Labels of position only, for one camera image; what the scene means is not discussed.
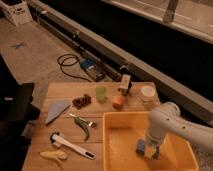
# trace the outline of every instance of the black cable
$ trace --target black cable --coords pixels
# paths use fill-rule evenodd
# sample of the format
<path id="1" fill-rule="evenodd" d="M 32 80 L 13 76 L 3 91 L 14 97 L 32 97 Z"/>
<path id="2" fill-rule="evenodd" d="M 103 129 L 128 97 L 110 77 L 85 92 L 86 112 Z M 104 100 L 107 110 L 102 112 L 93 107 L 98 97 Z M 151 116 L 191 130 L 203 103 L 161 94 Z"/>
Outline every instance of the black cable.
<path id="1" fill-rule="evenodd" d="M 75 59 L 75 61 L 71 64 L 65 64 L 65 62 L 69 59 Z M 73 78 L 78 78 L 78 79 L 82 79 L 82 80 L 86 80 L 88 82 L 92 82 L 91 80 L 87 79 L 87 78 L 84 78 L 84 77 L 79 77 L 79 76 L 75 76 L 75 75 L 71 75 L 67 72 L 65 72 L 63 70 L 63 67 L 71 67 L 77 63 L 79 63 L 79 58 L 78 56 L 74 55 L 74 54 L 64 54 L 64 55 L 61 55 L 57 58 L 57 63 L 60 65 L 60 69 L 61 69 L 61 72 L 64 73 L 65 75 L 69 76 L 69 77 L 73 77 Z"/>

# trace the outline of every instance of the wooden table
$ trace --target wooden table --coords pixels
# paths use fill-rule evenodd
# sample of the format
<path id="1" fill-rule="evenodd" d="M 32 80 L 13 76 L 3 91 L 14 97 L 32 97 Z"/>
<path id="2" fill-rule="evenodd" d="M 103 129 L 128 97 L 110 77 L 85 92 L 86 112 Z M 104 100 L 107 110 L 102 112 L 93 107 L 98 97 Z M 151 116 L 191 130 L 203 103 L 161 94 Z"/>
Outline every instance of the wooden table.
<path id="1" fill-rule="evenodd" d="M 99 103 L 96 100 L 95 88 L 98 85 L 103 85 L 107 88 L 107 101 Z M 23 170 L 24 171 L 55 171 L 55 170 L 73 170 L 73 171 L 102 171 L 103 170 L 103 153 L 102 153 L 102 116 L 104 112 L 116 111 L 112 107 L 112 99 L 116 95 L 120 95 L 118 91 L 120 83 L 101 82 L 101 83 L 51 83 L 49 85 L 40 117 L 35 126 L 32 137 L 32 144 L 29 147 Z M 129 95 L 126 97 L 126 103 L 122 111 L 148 111 L 151 108 L 160 104 L 158 96 L 152 101 L 144 103 L 140 97 L 140 89 L 144 85 L 154 84 L 150 82 L 133 83 Z M 76 97 L 81 97 L 84 94 L 92 97 L 92 103 L 86 107 L 77 110 L 75 107 L 70 107 L 60 115 L 49 126 L 45 126 L 44 122 L 47 117 L 48 107 L 52 101 L 68 99 L 71 104 Z M 90 138 L 84 142 L 84 132 L 75 123 L 67 113 L 71 111 L 77 116 L 81 116 L 87 120 L 97 122 L 96 128 L 89 128 Z M 95 160 L 90 160 L 74 151 L 61 147 L 60 149 L 68 154 L 68 159 L 62 161 L 63 168 L 51 160 L 41 158 L 40 151 L 56 149 L 49 140 L 53 132 L 61 132 L 70 142 L 82 146 L 96 155 Z"/>

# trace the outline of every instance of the green pepper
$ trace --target green pepper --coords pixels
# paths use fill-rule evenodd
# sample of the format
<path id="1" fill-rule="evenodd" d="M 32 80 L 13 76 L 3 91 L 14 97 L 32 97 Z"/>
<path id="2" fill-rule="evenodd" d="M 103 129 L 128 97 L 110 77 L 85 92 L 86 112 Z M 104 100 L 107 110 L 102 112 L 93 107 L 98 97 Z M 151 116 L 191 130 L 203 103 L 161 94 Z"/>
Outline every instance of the green pepper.
<path id="1" fill-rule="evenodd" d="M 81 120 L 80 117 L 75 117 L 74 120 L 75 120 L 75 123 L 84 130 L 85 135 L 86 135 L 84 138 L 84 141 L 87 141 L 89 139 L 90 135 L 89 135 L 89 130 L 87 128 L 86 123 L 83 120 Z"/>

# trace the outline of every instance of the orange plastic bin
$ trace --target orange plastic bin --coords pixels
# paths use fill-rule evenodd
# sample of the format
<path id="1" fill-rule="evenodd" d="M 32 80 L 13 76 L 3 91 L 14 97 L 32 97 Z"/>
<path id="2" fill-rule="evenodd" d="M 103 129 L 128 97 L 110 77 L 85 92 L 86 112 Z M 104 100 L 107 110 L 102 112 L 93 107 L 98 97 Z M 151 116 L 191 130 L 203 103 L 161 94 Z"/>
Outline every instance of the orange plastic bin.
<path id="1" fill-rule="evenodd" d="M 188 141 L 168 133 L 158 160 L 138 155 L 136 144 L 144 138 L 147 112 L 109 112 L 103 117 L 104 171 L 198 171 Z"/>

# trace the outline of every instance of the gray carpet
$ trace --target gray carpet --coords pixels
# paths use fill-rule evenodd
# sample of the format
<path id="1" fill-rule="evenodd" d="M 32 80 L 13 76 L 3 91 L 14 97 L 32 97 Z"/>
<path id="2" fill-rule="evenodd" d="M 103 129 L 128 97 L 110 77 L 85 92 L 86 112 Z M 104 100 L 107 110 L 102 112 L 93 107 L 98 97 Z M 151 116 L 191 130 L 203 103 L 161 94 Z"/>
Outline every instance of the gray carpet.
<path id="1" fill-rule="evenodd" d="M 42 107 L 50 82 L 82 81 L 64 75 L 56 62 L 58 56 L 76 52 L 35 22 L 14 27 L 4 18 L 0 18 L 0 52 L 19 83 L 35 83 L 33 104 L 39 108 Z M 70 67 L 67 72 L 89 78 L 79 65 Z M 203 152 L 199 147 L 193 146 L 193 149 L 200 170 L 212 171 L 212 155 Z"/>

